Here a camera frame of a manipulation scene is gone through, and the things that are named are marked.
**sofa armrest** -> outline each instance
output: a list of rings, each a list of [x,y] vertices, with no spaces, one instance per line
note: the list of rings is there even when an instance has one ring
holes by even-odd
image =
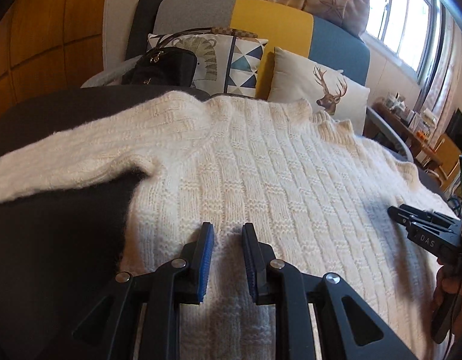
[[[406,158],[408,162],[414,162],[411,151],[400,138],[400,136],[391,128],[391,126],[384,121],[384,119],[377,114],[377,112],[366,107],[366,117],[371,121],[379,131],[389,139],[389,141],[396,147],[399,154]]]
[[[141,58],[141,55],[135,56],[134,58],[128,59],[124,62],[121,62],[118,66],[111,69],[106,69],[101,73],[98,73],[88,79],[81,88],[91,88],[95,86],[105,86],[109,83],[112,83],[114,80],[120,78],[124,73],[129,72],[138,59]]]

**metal screw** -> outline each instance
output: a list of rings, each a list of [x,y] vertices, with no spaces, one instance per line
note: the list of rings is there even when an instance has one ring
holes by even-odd
[[[131,279],[131,275],[127,272],[120,272],[114,277],[114,279],[118,283],[126,283],[129,279]]]
[[[282,259],[272,259],[269,265],[275,269],[284,268],[284,261]]]
[[[326,280],[328,280],[331,284],[338,284],[341,278],[338,274],[330,273],[326,275]]]
[[[184,268],[186,266],[186,260],[185,259],[174,259],[171,261],[171,265],[173,268]]]

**sweater sleeve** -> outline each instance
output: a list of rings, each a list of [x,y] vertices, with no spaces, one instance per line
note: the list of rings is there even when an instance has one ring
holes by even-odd
[[[83,188],[139,168],[153,175],[201,147],[211,132],[205,104],[165,95],[0,158],[0,203],[40,191]]]

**checkered bag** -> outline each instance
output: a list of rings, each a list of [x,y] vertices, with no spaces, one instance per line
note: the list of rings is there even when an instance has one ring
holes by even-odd
[[[237,30],[236,28],[231,27],[212,27],[211,33],[215,35],[230,35],[237,36],[238,38],[257,38],[258,35],[254,32],[249,32],[245,30]]]

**window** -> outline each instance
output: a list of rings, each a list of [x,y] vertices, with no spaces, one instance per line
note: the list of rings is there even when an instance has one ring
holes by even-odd
[[[436,57],[440,5],[438,0],[370,0],[366,32],[422,80]]]

